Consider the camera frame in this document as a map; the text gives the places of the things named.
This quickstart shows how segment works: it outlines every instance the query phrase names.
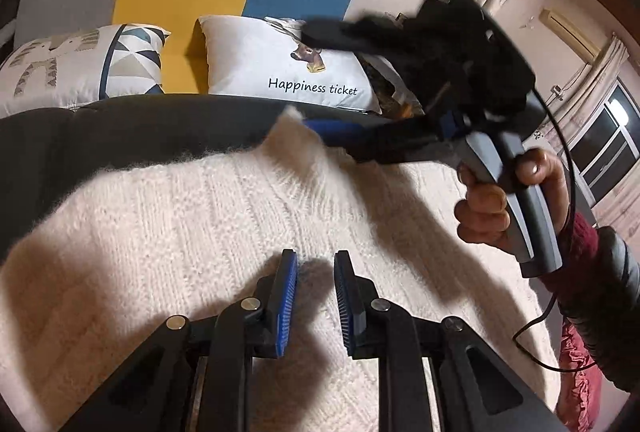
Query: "sweater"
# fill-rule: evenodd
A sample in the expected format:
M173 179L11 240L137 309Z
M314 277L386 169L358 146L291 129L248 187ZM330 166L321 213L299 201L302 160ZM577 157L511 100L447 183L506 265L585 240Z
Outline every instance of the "sweater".
M289 345L254 364L252 430L377 429L377 362L342 344L338 250L412 315L466 320L553 408L558 374L511 342L536 295L512 256L457 238L464 193L438 163L356 164L291 110L253 150L103 171L0 269L0 394L27 432L58 429L168 316L219 314L292 248ZM557 365L545 326L521 340Z

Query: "human hand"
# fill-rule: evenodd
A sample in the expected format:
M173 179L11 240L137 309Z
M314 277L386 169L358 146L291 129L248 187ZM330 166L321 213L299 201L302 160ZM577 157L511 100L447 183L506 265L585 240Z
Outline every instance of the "human hand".
M528 150L518 158L516 176L524 185L540 185L557 235L569 211L569 193L560 158L541 148ZM479 183L464 164L458 168L458 178L467 187L466 199L454 209L460 222L458 236L465 242L485 243L511 253L506 234L511 221L504 190L495 184Z

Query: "pillow with deer print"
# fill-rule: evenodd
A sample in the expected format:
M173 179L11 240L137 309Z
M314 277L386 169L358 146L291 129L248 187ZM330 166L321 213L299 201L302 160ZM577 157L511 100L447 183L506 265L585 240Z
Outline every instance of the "pillow with deer print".
M0 68L0 117L162 92L160 51L169 35L157 26L120 24L28 42Z
M317 50L300 41L302 22L209 15L209 94L254 96L380 112L353 53Z

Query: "gray handle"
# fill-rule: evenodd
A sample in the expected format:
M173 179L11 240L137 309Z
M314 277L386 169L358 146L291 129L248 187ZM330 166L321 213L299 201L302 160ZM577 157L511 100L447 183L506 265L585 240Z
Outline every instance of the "gray handle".
M472 132L456 143L460 159L483 183L499 184L507 193L511 224L507 236L524 278L538 277L562 266L551 215L539 186L525 187L505 164L524 153L517 134L502 132L492 139Z

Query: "metal rivet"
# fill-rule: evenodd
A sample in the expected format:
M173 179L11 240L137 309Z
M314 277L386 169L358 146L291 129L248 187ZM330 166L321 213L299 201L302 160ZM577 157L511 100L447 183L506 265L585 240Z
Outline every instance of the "metal rivet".
M376 311L389 311L389 308L391 307L391 302L383 298L374 298L371 301L371 307Z
M254 297L245 298L240 303L240 307L246 311L255 311L260 307L260 301Z
M187 323L187 319L181 315L174 315L166 320L166 326L172 331L182 329Z
M464 328L462 320L460 320L459 318L456 318L456 317L447 317L447 318L445 318L444 319L444 326L449 331L462 331L462 329Z

